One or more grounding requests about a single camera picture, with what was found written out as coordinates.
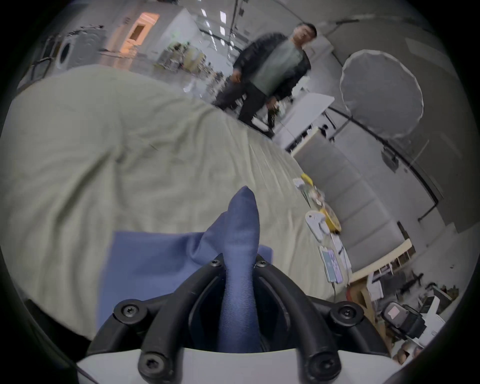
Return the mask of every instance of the yellow object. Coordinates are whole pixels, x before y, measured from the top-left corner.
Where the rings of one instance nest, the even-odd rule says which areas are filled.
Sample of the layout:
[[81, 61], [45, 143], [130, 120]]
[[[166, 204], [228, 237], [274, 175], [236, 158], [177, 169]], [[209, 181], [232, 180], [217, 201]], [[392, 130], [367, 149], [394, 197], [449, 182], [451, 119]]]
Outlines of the yellow object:
[[327, 203], [324, 203], [324, 206], [320, 210], [325, 215], [325, 222], [328, 225], [328, 229], [330, 229], [330, 232], [341, 232], [342, 231], [342, 226], [340, 225], [340, 222], [338, 221], [338, 218], [335, 215], [335, 212], [333, 211], [332, 208]]
[[312, 179], [310, 179], [310, 177], [306, 173], [302, 173], [301, 178], [304, 182], [306, 182], [307, 184], [313, 187], [313, 181]]

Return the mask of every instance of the dark pants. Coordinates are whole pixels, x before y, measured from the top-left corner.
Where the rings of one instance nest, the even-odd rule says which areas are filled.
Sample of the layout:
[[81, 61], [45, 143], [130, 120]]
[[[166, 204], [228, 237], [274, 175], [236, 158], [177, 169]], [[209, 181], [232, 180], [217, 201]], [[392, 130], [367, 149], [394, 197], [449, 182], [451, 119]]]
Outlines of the dark pants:
[[267, 96], [251, 83], [233, 83], [228, 80], [227, 85], [221, 91], [213, 105], [219, 107], [221, 110], [231, 106], [235, 100], [241, 98], [244, 94], [247, 98], [243, 101], [243, 106], [240, 110], [239, 120], [251, 126], [253, 129], [267, 135], [267, 132], [262, 131], [252, 123], [254, 114], [265, 104]]

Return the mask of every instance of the white table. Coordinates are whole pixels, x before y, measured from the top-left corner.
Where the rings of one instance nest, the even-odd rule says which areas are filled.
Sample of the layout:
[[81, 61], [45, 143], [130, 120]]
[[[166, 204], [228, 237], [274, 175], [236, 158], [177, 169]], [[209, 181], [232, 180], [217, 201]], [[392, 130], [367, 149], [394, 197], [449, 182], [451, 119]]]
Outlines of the white table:
[[273, 142], [287, 149], [335, 100], [332, 96], [306, 93], [274, 127]]

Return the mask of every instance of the paper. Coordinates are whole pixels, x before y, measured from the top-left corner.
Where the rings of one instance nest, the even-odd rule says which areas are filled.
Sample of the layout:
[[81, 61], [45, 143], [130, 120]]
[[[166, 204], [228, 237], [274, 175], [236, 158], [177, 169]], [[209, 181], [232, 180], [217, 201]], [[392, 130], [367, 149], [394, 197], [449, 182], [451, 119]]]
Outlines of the paper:
[[393, 307], [391, 310], [388, 311], [388, 316], [393, 320], [396, 316], [400, 313], [397, 307]]

